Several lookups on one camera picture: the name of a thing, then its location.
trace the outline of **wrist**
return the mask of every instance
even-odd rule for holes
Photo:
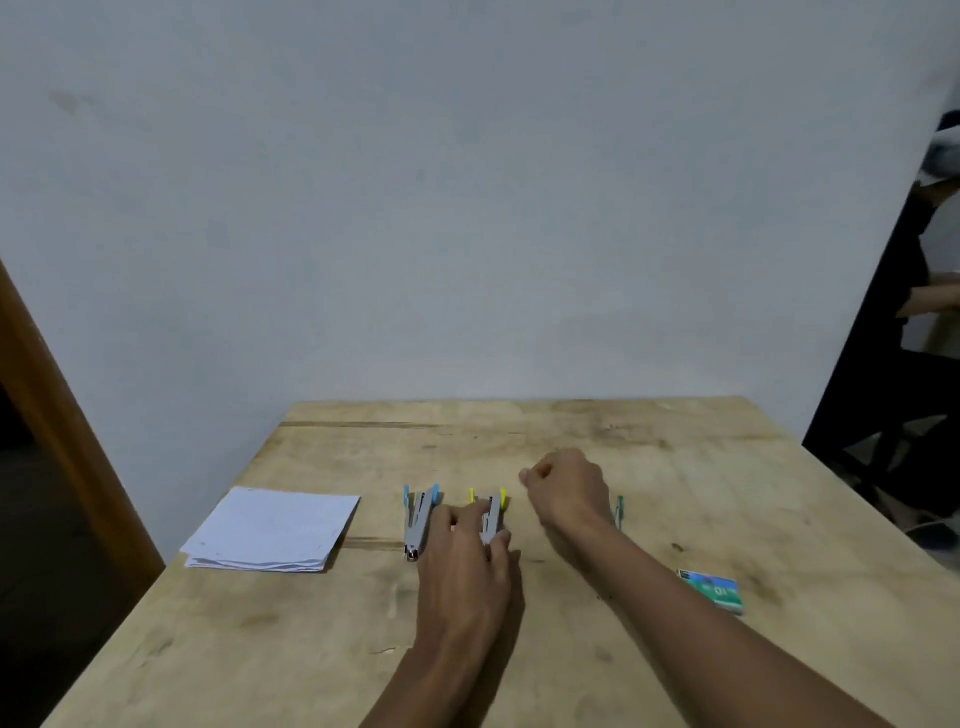
[[[610,519],[587,509],[557,524],[557,530],[575,546],[582,546],[584,541],[611,529],[615,527]]]
[[[417,635],[404,659],[409,659],[411,670],[423,687],[442,702],[449,702],[456,712],[473,689],[486,657],[483,645],[470,635],[439,638]]]

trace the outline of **hand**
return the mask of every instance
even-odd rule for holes
[[[489,503],[481,501],[466,508],[435,508],[418,561],[414,649],[429,655],[456,652],[458,660],[477,672],[503,625],[511,588],[510,531],[496,535],[489,556],[480,541],[488,508]]]
[[[520,482],[540,522],[565,536],[585,522],[613,523],[603,471],[582,450],[549,453],[533,468],[520,471]]]

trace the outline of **forearm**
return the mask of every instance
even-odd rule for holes
[[[611,527],[569,534],[685,698],[711,726],[886,726]]]
[[[897,312],[897,318],[939,313],[957,306],[960,306],[960,283],[927,285],[912,289],[910,300]]]
[[[479,668],[446,646],[415,645],[360,728],[444,728],[467,700]]]

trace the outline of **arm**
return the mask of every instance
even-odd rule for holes
[[[960,283],[925,285],[911,290],[910,299],[897,312],[897,318],[905,319],[922,313],[938,313],[957,306],[960,306]]]
[[[490,554],[480,541],[485,503],[441,505],[418,561],[417,637],[360,728],[443,728],[473,689],[510,600],[510,532]]]
[[[952,285],[960,283],[960,271],[935,271],[930,274],[930,285]]]
[[[520,480],[540,520],[611,590],[699,724],[889,728],[617,531],[603,473],[582,452],[547,455]]]

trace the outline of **wood grain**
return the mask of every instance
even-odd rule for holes
[[[732,398],[299,404],[237,482],[362,496],[328,573],[179,558],[48,726],[356,725],[414,637],[400,489],[435,482],[454,504],[507,487],[522,551],[508,628],[460,724],[684,725],[516,484],[563,446],[604,468],[624,530],[663,563],[737,579],[762,634],[897,725],[956,725],[960,583]]]
[[[0,380],[7,394],[62,468],[136,601],[162,573],[163,560],[2,264],[0,341]]]

